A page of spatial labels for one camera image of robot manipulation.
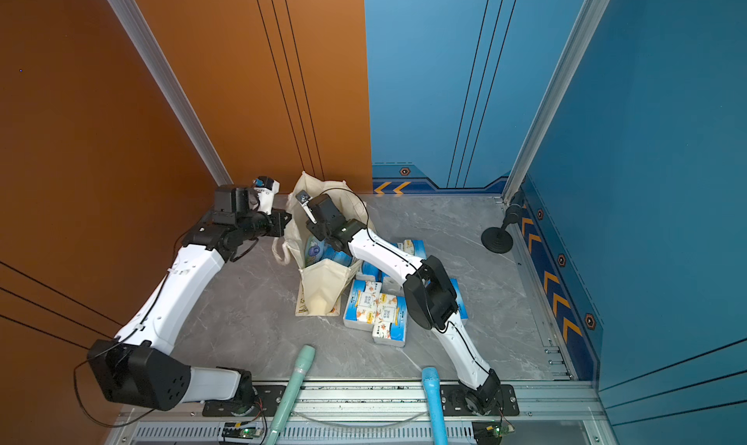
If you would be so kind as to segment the cream floral canvas bag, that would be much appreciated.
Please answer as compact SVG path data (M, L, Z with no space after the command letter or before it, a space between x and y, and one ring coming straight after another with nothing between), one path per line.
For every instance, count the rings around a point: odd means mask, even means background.
M365 203L353 193L346 182L324 182L306 172L301 174L287 196L285 211L291 214L291 221L285 227L284 236L274 241L272 252L278 263L286 265L294 262L299 268L305 306L302 313L307 316L327 316L337 306L340 295L354 279L361 264L354 262L345 266L328 258L320 258L314 263L310 261L307 243L312 234L307 230L307 214L296 198L303 190L312 197L320 193L329 194L333 203L348 219L364 222L368 213Z

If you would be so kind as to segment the blue cartoon tissue pack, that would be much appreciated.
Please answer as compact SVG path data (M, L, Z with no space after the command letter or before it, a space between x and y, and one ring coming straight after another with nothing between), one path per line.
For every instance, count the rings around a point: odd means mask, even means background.
M309 267L324 258L326 243L310 236L305 243L305 267Z

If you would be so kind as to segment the blue white tissue pack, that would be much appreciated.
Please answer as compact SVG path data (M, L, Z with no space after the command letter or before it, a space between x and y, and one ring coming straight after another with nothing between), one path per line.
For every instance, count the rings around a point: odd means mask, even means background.
M324 250L322 258L332 260L333 262L336 262L344 267L349 267L353 261L352 256L349 256L345 252L337 252L332 247L327 247Z

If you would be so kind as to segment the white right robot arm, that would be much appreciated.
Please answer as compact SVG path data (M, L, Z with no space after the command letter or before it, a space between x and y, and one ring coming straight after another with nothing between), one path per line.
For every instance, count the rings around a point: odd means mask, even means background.
M503 411L502 382L467 333L457 292L439 258L417 258L379 237L365 219L346 217L329 190L296 199L307 214L307 229L337 252L345 252L383 271L402 287L408 313L421 328L435 333L453 363L467 408L487 416Z

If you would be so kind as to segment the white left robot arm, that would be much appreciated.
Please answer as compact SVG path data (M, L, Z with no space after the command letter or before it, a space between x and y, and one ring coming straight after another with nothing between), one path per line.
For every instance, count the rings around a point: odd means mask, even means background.
M103 396L115 403L168 411L187 402L225 401L244 413L256 402L250 372L202 368L172 357L178 334L207 285L242 245L278 238L291 215L274 208L280 185L220 186L212 208L183 237L173 264L148 300L111 340L98 340L87 363Z

